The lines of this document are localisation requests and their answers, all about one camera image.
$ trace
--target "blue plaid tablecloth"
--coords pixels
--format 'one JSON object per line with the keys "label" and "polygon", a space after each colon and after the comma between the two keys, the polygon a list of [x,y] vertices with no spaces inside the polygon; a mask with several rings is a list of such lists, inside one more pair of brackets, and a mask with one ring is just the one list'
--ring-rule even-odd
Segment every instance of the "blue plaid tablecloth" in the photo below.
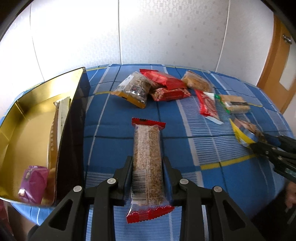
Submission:
{"label": "blue plaid tablecloth", "polygon": [[[283,188],[284,178],[273,171],[272,165],[255,156],[238,143],[232,130],[229,114],[216,102],[222,125],[205,119],[199,113],[199,101],[192,96],[170,102],[148,99],[145,109],[109,93],[132,72],[157,69],[181,78],[188,68],[137,64],[104,65],[87,70],[91,90],[87,105],[84,131],[84,166],[86,187],[98,185],[121,168],[127,156],[133,154],[134,127],[131,118],[166,122],[161,131],[162,154],[169,157],[173,168],[182,172],[197,185],[212,188],[221,186],[242,208],[253,217]],[[247,114],[236,114],[241,120],[256,124],[272,135],[293,134],[272,101],[257,87],[239,79],[200,69],[190,69],[215,86],[217,94],[243,97],[251,106]],[[14,207],[34,223],[41,224],[52,208],[25,205]],[[179,240],[181,208],[154,220],[127,224],[126,207],[115,207],[116,240]],[[92,207],[89,213],[86,240],[90,238]]]}

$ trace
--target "wall seam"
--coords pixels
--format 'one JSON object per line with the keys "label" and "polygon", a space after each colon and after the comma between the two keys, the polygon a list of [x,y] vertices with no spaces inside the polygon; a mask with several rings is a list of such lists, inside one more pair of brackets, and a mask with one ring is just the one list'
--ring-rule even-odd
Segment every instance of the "wall seam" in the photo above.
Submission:
{"label": "wall seam", "polygon": [[222,51],[223,51],[223,48],[224,48],[224,43],[225,43],[225,38],[226,38],[226,32],[227,32],[227,27],[228,27],[228,20],[229,20],[229,10],[230,10],[230,0],[228,0],[228,11],[227,11],[227,19],[226,19],[225,33],[224,33],[223,43],[222,43],[222,47],[221,47],[221,51],[220,51],[220,55],[219,55],[219,59],[218,59],[217,65],[216,65],[215,72],[217,72],[218,65],[220,63],[220,59],[221,59],[221,55],[222,55]]}
{"label": "wall seam", "polygon": [[41,68],[40,68],[40,65],[39,65],[39,61],[38,61],[38,59],[37,59],[37,54],[36,54],[35,45],[34,45],[34,40],[33,40],[33,34],[32,34],[32,28],[31,28],[31,9],[32,9],[32,3],[30,4],[30,17],[29,17],[29,20],[30,20],[30,31],[31,31],[32,43],[33,43],[33,49],[34,49],[34,53],[35,53],[35,57],[36,57],[36,61],[37,61],[37,64],[38,64],[38,67],[39,67],[39,70],[40,70],[41,76],[42,76],[42,78],[43,78],[43,81],[45,81],[45,79],[44,79],[44,77],[43,77],[43,74],[42,74],[42,71],[41,71]]}
{"label": "wall seam", "polygon": [[119,26],[119,0],[118,0],[118,42],[119,42],[120,64],[122,64],[121,39],[120,39],[120,26]]}

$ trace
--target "floor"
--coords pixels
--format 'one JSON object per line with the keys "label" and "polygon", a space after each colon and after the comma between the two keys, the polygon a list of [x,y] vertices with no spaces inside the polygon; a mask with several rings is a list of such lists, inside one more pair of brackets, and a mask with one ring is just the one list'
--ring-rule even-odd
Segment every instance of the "floor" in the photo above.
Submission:
{"label": "floor", "polygon": [[35,225],[23,217],[10,203],[5,202],[6,212],[17,241],[26,241],[29,230]]}

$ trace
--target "wooden door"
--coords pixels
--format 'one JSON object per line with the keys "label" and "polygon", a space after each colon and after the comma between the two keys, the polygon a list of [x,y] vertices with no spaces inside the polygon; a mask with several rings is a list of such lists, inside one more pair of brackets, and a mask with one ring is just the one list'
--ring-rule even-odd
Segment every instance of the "wooden door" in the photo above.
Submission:
{"label": "wooden door", "polygon": [[295,79],[288,90],[279,82],[290,51],[290,44],[285,42],[283,35],[291,38],[289,31],[280,19],[274,16],[273,38],[262,75],[257,84],[281,113],[284,113],[296,91]]}

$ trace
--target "silver screw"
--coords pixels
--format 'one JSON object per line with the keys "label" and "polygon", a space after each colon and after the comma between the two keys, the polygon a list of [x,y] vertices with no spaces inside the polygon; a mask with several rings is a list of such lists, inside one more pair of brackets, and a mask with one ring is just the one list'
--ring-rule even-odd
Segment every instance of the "silver screw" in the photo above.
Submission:
{"label": "silver screw", "polygon": [[76,186],[76,187],[73,188],[74,192],[80,192],[81,190],[82,190],[81,186]]}
{"label": "silver screw", "polygon": [[114,183],[116,183],[116,179],[115,179],[115,178],[109,178],[109,179],[107,180],[107,183],[109,183],[109,184],[114,184]]}
{"label": "silver screw", "polygon": [[188,184],[188,182],[189,182],[189,181],[188,181],[186,178],[182,178],[182,179],[180,180],[180,183],[183,184],[183,185]]}
{"label": "silver screw", "polygon": [[222,192],[222,188],[219,187],[219,186],[215,186],[215,187],[214,187],[214,191],[215,191],[215,192]]}

